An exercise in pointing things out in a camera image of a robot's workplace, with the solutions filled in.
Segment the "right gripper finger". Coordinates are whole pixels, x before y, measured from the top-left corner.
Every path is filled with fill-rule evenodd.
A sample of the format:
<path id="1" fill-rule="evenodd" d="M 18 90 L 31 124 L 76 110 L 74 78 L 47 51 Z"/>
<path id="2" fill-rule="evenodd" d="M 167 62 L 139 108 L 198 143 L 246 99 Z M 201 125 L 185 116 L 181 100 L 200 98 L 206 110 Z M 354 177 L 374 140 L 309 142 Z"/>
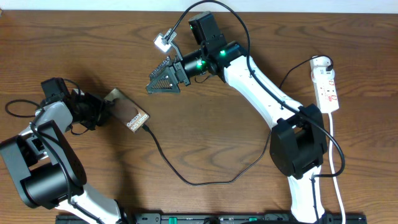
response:
<path id="1" fill-rule="evenodd" d="M 149 78 L 150 81 L 155 79 L 160 73 L 162 73 L 163 69 L 169 66 L 170 56 L 166 56 L 166 58 L 150 73 Z"/>
<path id="2" fill-rule="evenodd" d="M 146 86 L 148 94 L 154 93 L 180 93 L 180 88 L 178 86 L 169 86 L 169 81 L 167 80 L 168 68 L 163 69 L 155 79 L 150 81 Z"/>

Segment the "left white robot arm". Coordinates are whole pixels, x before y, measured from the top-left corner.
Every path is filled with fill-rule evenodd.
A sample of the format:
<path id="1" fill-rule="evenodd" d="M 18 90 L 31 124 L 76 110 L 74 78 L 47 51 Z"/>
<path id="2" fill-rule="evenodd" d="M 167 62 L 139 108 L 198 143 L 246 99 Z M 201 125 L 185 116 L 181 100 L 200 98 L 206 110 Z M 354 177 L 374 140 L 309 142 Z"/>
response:
<path id="1" fill-rule="evenodd" d="M 86 172 L 64 134 L 81 124 L 88 131 L 102 126 L 114 104 L 75 88 L 67 79 L 41 83 L 45 99 L 18 135 L 1 143 L 1 157 L 21 200 L 30 208 L 56 208 L 87 223 L 131 223 L 115 199 L 87 183 Z"/>

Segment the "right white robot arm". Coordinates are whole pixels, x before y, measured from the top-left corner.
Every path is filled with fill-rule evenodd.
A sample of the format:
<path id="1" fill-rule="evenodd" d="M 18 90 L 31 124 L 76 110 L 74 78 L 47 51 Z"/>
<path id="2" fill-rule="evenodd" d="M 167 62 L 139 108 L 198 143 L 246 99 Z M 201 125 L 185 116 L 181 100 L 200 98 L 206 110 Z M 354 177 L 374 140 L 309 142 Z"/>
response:
<path id="1" fill-rule="evenodd" d="M 256 66 L 246 49 L 236 41 L 228 43 L 213 14 L 203 12 L 189 20 L 200 49 L 166 59 L 150 74 L 149 94 L 178 93 L 179 84 L 206 72 L 220 77 L 245 97 L 271 130 L 270 156 L 288 178 L 291 212 L 300 223 L 315 223 L 325 214 L 319 183 L 313 179 L 327 151 L 322 132 L 323 119 L 315 105 L 307 107 L 291 99 Z"/>

